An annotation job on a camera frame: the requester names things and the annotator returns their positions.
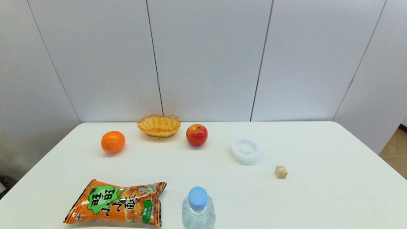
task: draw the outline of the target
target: green label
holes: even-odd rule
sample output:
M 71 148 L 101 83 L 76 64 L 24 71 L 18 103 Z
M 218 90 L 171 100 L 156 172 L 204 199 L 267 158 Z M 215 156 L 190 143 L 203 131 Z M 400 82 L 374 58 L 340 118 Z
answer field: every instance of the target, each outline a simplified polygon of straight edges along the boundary
M 119 189 L 115 189 L 113 186 L 100 185 L 96 189 L 93 188 L 89 194 L 88 209 L 92 210 L 93 214 L 97 214 L 100 211 L 106 211 L 106 215 L 109 216 L 110 203 L 118 199 L 117 192 Z
M 148 188 L 140 188 L 140 194 L 145 194 L 145 193 L 156 193 L 157 190 L 155 189 L 155 185 L 149 185 Z
M 151 211 L 153 209 L 153 202 L 151 200 L 146 200 L 144 202 L 144 210 L 143 210 L 143 222 L 149 223 L 151 217 Z

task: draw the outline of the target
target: white lid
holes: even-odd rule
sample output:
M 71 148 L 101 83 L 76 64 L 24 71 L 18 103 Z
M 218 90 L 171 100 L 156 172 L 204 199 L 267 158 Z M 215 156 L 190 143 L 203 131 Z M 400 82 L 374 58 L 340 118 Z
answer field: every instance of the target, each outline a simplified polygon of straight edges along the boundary
M 231 147 L 233 157 L 244 165 L 253 165 L 261 157 L 259 146 L 249 139 L 236 139 Z

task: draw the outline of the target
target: bottle cap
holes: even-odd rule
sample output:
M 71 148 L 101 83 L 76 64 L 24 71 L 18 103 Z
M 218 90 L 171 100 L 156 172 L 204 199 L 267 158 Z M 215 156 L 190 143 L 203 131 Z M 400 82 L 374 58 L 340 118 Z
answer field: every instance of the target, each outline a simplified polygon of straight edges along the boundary
M 208 203 L 208 193 L 202 187 L 194 187 L 188 194 L 189 206 L 195 211 L 201 211 L 205 209 Z
M 236 139 L 232 143 L 232 155 L 244 165 L 253 165 L 261 158 L 259 146 L 249 139 Z

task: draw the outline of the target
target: wooden floor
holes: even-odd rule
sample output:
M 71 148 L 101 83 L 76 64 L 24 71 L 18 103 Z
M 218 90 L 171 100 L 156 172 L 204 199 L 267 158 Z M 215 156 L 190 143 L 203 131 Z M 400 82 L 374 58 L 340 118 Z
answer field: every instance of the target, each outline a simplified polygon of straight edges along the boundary
M 397 129 L 379 156 L 407 179 L 407 133 Z

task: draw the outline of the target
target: wall seam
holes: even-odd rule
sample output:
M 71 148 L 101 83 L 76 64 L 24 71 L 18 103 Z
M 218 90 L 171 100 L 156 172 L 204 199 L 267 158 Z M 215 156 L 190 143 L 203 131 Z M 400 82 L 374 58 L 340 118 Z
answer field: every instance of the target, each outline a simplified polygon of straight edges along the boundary
M 269 21 L 268 21 L 268 24 L 267 24 L 266 36 L 265 36 L 265 38 L 264 38 L 263 53 L 261 54 L 260 68 L 259 68 L 259 70 L 258 70 L 257 83 L 256 83 L 256 90 L 254 91 L 252 112 L 251 112 L 251 114 L 250 114 L 250 122 L 252 121 L 253 110 L 254 110 L 254 104 L 255 104 L 255 102 L 256 102 L 256 95 L 257 95 L 258 82 L 259 82 L 259 79 L 260 79 L 261 67 L 262 67 L 262 65 L 263 65 L 263 57 L 264 57 L 264 51 L 265 51 L 265 49 L 266 49 L 267 37 L 268 37 L 268 35 L 269 35 L 270 20 L 271 20 L 271 13 L 273 12 L 273 6 L 274 6 L 274 0 L 272 0 L 272 2 L 271 2 L 271 8 L 270 8 L 270 14 L 269 14 Z
M 161 111 L 162 111 L 162 115 L 164 115 L 164 107 L 162 106 L 162 97 L 161 97 L 160 79 L 159 79 L 159 77 L 158 77 L 157 60 L 155 59 L 155 48 L 154 48 L 154 41 L 153 41 L 153 31 L 152 31 L 152 29 L 151 29 L 151 21 L 150 21 L 149 4 L 148 4 L 148 1 L 147 1 L 147 0 L 146 0 L 146 5 L 147 5 L 147 15 L 148 15 L 148 17 L 149 17 L 149 25 L 150 25 L 151 43 L 152 43 L 152 45 L 153 45 L 153 54 L 154 54 L 155 72 L 157 73 L 158 92 L 159 92 L 159 94 L 160 94 Z
M 368 48 L 369 48 L 370 42 L 372 41 L 374 32 L 376 31 L 377 25 L 379 24 L 379 21 L 380 21 L 381 15 L 382 15 L 382 13 L 383 13 L 383 10 L 384 10 L 384 8 L 385 8 L 385 6 L 386 6 L 386 3 L 387 3 L 387 0 L 384 1 L 383 8 L 382 8 L 382 10 L 381 10 L 381 12 L 380 12 L 380 14 L 379 14 L 379 18 L 377 19 L 376 25 L 374 26 L 372 35 L 370 36 L 369 42 L 368 42 L 368 44 L 367 44 L 367 46 L 366 46 L 366 49 L 365 49 L 365 51 L 363 52 L 362 58 L 360 59 L 360 62 L 359 62 L 359 65 L 357 66 L 356 71 L 355 71 L 355 73 L 353 74 L 353 77 L 352 77 L 352 80 L 351 80 L 350 83 L 349 83 L 348 89 L 346 90 L 345 95 L 343 96 L 343 98 L 342 98 L 342 100 L 341 100 L 341 103 L 339 104 L 338 109 L 336 110 L 335 115 L 334 115 L 333 118 L 332 118 L 332 121 L 335 120 L 336 115 L 338 114 L 338 112 L 339 112 L 339 110 L 340 110 L 340 108 L 341 108 L 341 106 L 342 106 L 342 103 L 344 102 L 345 97 L 346 97 L 346 95 L 348 94 L 348 91 L 349 91 L 349 89 L 350 89 L 350 86 L 352 85 L 353 80 L 355 79 L 355 76 L 356 76 L 356 74 L 357 74 L 357 72 L 358 72 L 358 70 L 359 70 L 359 67 L 360 67 L 360 65 L 362 64 L 363 58 L 365 57 L 366 51 L 367 51 Z
M 73 111 L 74 111 L 74 113 L 75 113 L 75 115 L 76 115 L 76 117 L 77 117 L 77 119 L 78 119 L 78 121 L 79 121 L 79 124 L 81 124 L 82 122 L 81 122 L 81 120 L 79 119 L 79 116 L 78 116 L 78 114 L 77 114 L 77 112 L 76 112 L 76 110 L 75 110 L 75 108 L 74 108 L 74 106 L 73 106 L 73 104 L 72 104 L 71 99 L 70 99 L 69 96 L 68 96 L 68 93 L 66 92 L 66 89 L 65 89 L 65 87 L 64 87 L 64 85 L 63 85 L 63 83 L 62 83 L 62 81 L 61 81 L 61 78 L 59 77 L 58 71 L 57 71 L 57 69 L 55 68 L 54 62 L 52 61 L 51 55 L 50 55 L 50 53 L 48 52 L 47 46 L 45 45 L 44 39 L 42 38 L 42 34 L 41 34 L 41 32 L 39 31 L 39 28 L 38 28 L 38 25 L 37 25 L 37 21 L 35 20 L 33 11 L 31 10 L 31 6 L 30 6 L 30 3 L 28 2 L 28 0 L 27 0 L 27 4 L 28 4 L 28 8 L 30 9 L 31 16 L 32 16 L 33 19 L 34 19 L 34 23 L 35 23 L 35 26 L 37 27 L 39 36 L 41 37 L 42 43 L 44 44 L 45 50 L 47 51 L 48 57 L 50 58 L 51 64 L 52 64 L 52 66 L 53 66 L 53 68 L 54 68 L 54 70 L 55 70 L 55 73 L 57 74 L 57 77 L 58 77 L 58 79 L 59 79 L 59 82 L 61 83 L 61 86 L 62 86 L 62 88 L 63 88 L 63 91 L 65 92 L 66 97 L 68 98 L 69 103 L 71 104 L 71 107 L 72 107 L 72 109 L 73 109 Z

